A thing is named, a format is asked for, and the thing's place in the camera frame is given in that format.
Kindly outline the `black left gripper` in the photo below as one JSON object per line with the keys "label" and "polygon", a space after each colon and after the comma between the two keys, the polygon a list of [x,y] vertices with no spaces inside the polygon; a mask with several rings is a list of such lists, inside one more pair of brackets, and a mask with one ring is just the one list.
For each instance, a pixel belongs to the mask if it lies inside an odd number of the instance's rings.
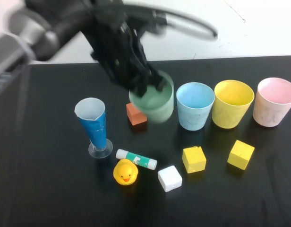
{"label": "black left gripper", "polygon": [[166,80],[152,67],[141,44],[141,36],[157,32],[157,16],[140,7],[128,8],[120,0],[85,0],[92,23],[83,34],[90,43],[92,58],[100,63],[111,82],[133,89],[143,97],[147,86],[162,91]]}

